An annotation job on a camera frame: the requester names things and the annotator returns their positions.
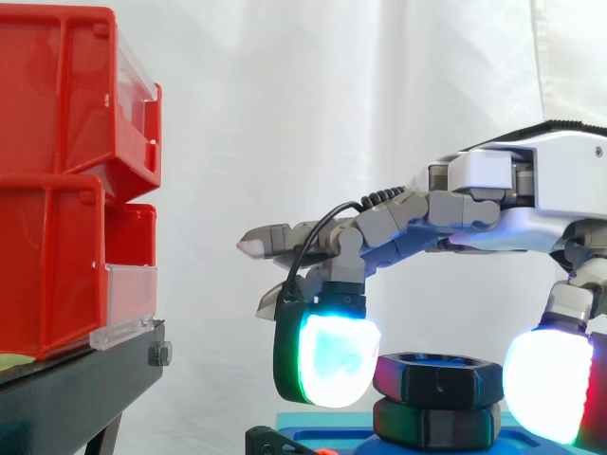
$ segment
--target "stacked nuts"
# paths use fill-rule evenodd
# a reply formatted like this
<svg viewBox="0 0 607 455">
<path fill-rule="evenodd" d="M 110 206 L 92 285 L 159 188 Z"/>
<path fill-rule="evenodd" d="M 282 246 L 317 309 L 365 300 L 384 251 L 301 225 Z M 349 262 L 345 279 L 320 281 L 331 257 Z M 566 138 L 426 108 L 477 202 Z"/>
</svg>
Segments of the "stacked nuts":
<svg viewBox="0 0 607 455">
<path fill-rule="evenodd" d="M 502 367 L 469 357 L 403 353 L 377 361 L 376 435 L 423 451 L 487 450 L 501 428 Z"/>
</svg>

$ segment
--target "glowing fingertip sensor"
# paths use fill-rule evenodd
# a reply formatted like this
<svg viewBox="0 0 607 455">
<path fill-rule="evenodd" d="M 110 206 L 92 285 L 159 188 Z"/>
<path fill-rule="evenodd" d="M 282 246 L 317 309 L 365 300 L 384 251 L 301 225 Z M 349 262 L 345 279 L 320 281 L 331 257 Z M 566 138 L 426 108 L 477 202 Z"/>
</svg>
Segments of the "glowing fingertip sensor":
<svg viewBox="0 0 607 455">
<path fill-rule="evenodd" d="M 579 434 L 593 347 L 584 335 L 540 329 L 517 337 L 504 364 L 504 393 L 522 427 L 560 444 Z"/>
<path fill-rule="evenodd" d="M 381 334 L 364 318 L 313 314 L 286 305 L 276 321 L 274 383 L 288 401 L 326 408 L 354 404 L 373 381 Z"/>
</svg>

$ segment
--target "orange object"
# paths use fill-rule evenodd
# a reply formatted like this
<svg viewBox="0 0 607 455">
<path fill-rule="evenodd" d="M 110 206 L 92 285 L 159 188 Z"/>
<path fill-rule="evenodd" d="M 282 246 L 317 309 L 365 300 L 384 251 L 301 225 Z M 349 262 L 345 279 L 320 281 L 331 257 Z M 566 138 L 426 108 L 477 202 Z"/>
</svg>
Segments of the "orange object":
<svg viewBox="0 0 607 455">
<path fill-rule="evenodd" d="M 138 295 L 147 282 L 135 295 L 132 285 L 114 286 L 108 299 L 108 281 L 116 276 L 106 268 L 107 256 L 137 265 L 154 258 L 151 206 L 107 208 L 101 181 L 92 175 L 0 176 L 0 213 L 0 353 L 45 358 L 88 341 L 90 332 L 108 325 L 108 312 L 119 315 L 111 322 L 120 324 L 156 310 L 155 299 Z M 107 232 L 114 232 L 109 243 Z M 133 313 L 151 301 L 153 308 Z"/>
<path fill-rule="evenodd" d="M 90 173 L 109 201 L 160 185 L 160 99 L 111 9 L 0 4 L 0 175 Z"/>
</svg>

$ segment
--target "black metal shelf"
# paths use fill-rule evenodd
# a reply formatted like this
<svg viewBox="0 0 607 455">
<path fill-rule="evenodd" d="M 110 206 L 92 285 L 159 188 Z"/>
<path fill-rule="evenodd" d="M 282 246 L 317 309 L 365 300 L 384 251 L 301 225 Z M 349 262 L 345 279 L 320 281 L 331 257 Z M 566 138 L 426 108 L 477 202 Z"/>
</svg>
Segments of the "black metal shelf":
<svg viewBox="0 0 607 455">
<path fill-rule="evenodd" d="M 162 376 L 150 355 L 165 327 L 107 351 L 87 349 L 0 373 L 0 453 L 113 452 L 122 412 Z"/>
</svg>

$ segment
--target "robotic hand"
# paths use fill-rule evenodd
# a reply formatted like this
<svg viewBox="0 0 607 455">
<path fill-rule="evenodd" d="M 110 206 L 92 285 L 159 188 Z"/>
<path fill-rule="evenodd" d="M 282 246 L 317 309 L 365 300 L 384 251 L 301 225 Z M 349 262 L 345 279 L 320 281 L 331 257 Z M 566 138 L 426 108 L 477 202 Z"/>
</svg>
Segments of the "robotic hand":
<svg viewBox="0 0 607 455">
<path fill-rule="evenodd" d="M 249 231 L 238 247 L 289 267 L 261 299 L 276 321 L 274 381 L 286 400 L 343 407 L 375 369 L 380 334 L 365 319 L 366 278 L 420 251 L 540 251 L 569 273 L 536 330 L 512 343 L 506 401 L 519 423 L 560 443 L 607 447 L 607 129 L 548 121 L 431 164 L 428 188 L 393 188 L 318 222 Z M 336 219 L 347 209 L 358 215 Z M 301 267 L 311 267 L 305 277 Z"/>
</svg>

